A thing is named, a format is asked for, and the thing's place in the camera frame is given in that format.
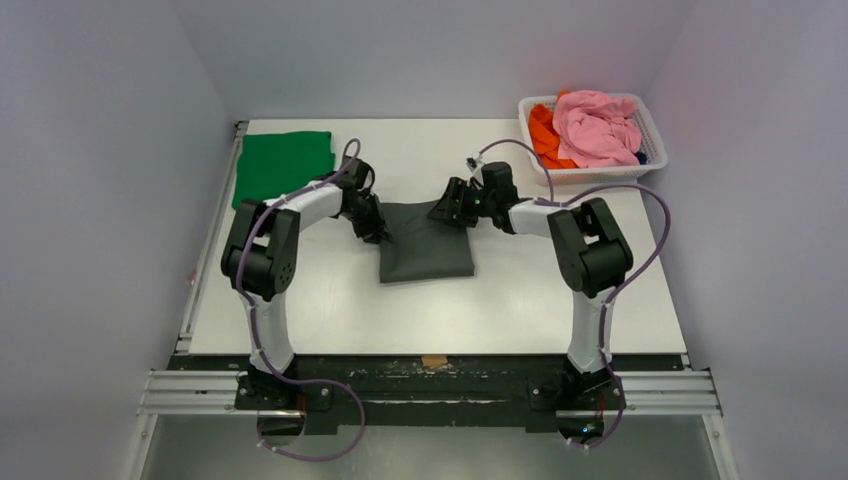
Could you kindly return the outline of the dark grey t-shirt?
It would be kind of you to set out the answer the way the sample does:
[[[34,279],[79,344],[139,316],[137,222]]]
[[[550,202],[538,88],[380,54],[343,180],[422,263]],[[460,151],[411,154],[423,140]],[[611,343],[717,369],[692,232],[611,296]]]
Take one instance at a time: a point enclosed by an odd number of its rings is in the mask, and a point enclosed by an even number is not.
[[[475,275],[467,230],[428,217],[435,201],[382,206],[388,241],[380,243],[382,284]]]

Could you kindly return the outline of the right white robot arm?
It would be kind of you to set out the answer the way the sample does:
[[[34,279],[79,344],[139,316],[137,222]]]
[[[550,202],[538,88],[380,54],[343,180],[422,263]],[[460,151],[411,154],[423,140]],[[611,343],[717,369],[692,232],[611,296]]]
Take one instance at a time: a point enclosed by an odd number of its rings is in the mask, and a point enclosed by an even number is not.
[[[488,218],[507,234],[550,239],[561,277],[573,293],[562,391],[578,397],[610,382],[608,343],[615,293],[634,259],[604,200],[562,207],[522,198],[510,165],[493,162],[469,180],[450,178],[427,216],[455,227],[474,227]]]

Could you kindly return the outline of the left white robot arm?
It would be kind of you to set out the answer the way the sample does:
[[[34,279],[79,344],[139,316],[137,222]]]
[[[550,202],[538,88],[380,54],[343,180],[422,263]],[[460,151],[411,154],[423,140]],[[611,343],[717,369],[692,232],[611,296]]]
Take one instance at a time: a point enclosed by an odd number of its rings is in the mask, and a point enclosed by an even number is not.
[[[391,235],[372,186],[376,174],[348,156],[338,170],[277,199],[242,201],[236,209],[221,258],[221,271],[244,305],[251,342],[243,377],[251,394],[270,395],[294,387],[350,387],[330,379],[297,379],[288,373],[295,359],[288,334],[286,292],[293,283],[301,233],[326,218],[344,218],[366,244]]]

